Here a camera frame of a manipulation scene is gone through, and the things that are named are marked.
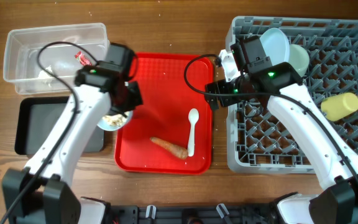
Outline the orange carrot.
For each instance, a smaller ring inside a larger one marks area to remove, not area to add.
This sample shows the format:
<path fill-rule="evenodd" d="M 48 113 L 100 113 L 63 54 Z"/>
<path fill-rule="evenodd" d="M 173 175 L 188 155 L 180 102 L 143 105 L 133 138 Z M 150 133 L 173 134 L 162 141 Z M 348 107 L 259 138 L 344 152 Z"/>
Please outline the orange carrot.
<path fill-rule="evenodd" d="M 188 150 L 185 149 L 184 147 L 178 146 L 176 144 L 170 143 L 168 141 L 156 137 L 151 137 L 150 140 L 154 144 L 164 148 L 166 151 L 168 151 L 169 153 L 171 153 L 172 155 L 174 155 L 179 159 L 186 159 L 188 157 Z"/>

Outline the small blue bowl with food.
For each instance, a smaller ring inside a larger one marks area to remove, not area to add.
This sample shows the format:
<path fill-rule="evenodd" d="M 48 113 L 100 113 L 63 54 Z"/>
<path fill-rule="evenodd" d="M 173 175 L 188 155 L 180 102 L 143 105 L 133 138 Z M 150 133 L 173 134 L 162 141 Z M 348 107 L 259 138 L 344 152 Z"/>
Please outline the small blue bowl with food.
<path fill-rule="evenodd" d="M 123 128 L 132 118 L 133 111 L 125 112 L 126 117 L 121 114 L 105 115 L 98 123 L 98 127 L 105 131 L 117 131 Z"/>

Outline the yellow plastic cup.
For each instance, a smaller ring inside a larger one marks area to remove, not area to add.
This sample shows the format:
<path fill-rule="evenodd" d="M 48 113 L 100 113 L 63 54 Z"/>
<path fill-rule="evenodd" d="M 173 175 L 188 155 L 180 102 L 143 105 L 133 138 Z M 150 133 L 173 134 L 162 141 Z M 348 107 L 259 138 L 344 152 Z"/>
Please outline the yellow plastic cup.
<path fill-rule="evenodd" d="M 354 93 L 343 93 L 325 98 L 321 103 L 321 111 L 326 119 L 338 121 L 358 110 L 358 96 Z"/>

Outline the white plastic spoon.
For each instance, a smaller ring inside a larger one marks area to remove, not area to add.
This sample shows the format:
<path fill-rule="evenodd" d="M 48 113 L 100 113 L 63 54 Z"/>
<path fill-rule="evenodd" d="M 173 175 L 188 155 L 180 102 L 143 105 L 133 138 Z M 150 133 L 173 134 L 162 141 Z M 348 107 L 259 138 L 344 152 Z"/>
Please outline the white plastic spoon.
<path fill-rule="evenodd" d="M 193 157 L 195 153 L 195 125 L 199 120 L 199 112 L 196 108 L 192 108 L 188 114 L 190 122 L 190 134 L 188 138 L 188 156 Z"/>

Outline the large light blue plate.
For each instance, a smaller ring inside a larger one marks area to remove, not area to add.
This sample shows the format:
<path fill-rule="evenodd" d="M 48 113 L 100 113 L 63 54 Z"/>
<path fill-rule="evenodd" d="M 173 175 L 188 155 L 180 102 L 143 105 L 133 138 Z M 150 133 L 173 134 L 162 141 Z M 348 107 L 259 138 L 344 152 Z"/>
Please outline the large light blue plate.
<path fill-rule="evenodd" d="M 272 65 L 288 62 L 290 44 L 287 36 L 278 28 L 271 28 L 260 36 L 260 41 Z"/>

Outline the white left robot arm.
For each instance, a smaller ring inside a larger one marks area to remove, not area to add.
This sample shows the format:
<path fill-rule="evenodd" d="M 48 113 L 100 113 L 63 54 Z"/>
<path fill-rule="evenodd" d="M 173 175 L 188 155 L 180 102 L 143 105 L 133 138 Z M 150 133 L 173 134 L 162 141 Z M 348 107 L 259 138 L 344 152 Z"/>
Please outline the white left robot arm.
<path fill-rule="evenodd" d="M 71 189 L 75 167 L 94 129 L 106 115 L 124 118 L 142 104 L 136 53 L 112 43 L 104 60 L 78 70 L 66 107 L 22 170 L 2 178 L 6 213 L 1 223 L 113 223 L 108 202 L 78 198 Z"/>

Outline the mint green bowl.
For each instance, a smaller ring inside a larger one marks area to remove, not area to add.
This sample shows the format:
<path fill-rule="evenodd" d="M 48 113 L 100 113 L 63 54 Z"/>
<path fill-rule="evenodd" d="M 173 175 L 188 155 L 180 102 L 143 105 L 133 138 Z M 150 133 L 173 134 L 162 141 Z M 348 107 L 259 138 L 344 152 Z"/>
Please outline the mint green bowl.
<path fill-rule="evenodd" d="M 300 45 L 290 45 L 288 63 L 297 71 L 300 77 L 305 76 L 310 62 L 307 51 Z"/>

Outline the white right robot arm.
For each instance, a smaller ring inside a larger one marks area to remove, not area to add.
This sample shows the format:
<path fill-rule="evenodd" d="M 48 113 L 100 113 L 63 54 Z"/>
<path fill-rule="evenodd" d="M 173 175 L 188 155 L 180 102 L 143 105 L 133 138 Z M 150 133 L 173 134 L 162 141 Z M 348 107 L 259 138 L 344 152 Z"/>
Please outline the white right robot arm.
<path fill-rule="evenodd" d="M 301 71 L 308 62 L 284 34 L 239 40 L 216 56 L 225 77 L 205 86 L 206 101 L 215 110 L 260 98 L 312 165 L 323 191 L 279 199 L 277 222 L 358 223 L 358 155 L 313 102 Z"/>

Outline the red snack wrapper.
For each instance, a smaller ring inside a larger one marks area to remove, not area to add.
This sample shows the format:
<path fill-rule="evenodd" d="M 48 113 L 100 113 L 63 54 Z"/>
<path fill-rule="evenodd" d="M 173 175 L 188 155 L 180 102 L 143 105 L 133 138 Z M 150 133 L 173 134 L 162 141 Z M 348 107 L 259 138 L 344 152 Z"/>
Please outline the red snack wrapper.
<path fill-rule="evenodd" d="M 75 58 L 77 59 L 77 61 L 79 61 L 83 66 L 89 65 L 92 66 L 91 61 L 85 56 L 85 54 L 81 51 L 79 51 L 76 55 Z"/>

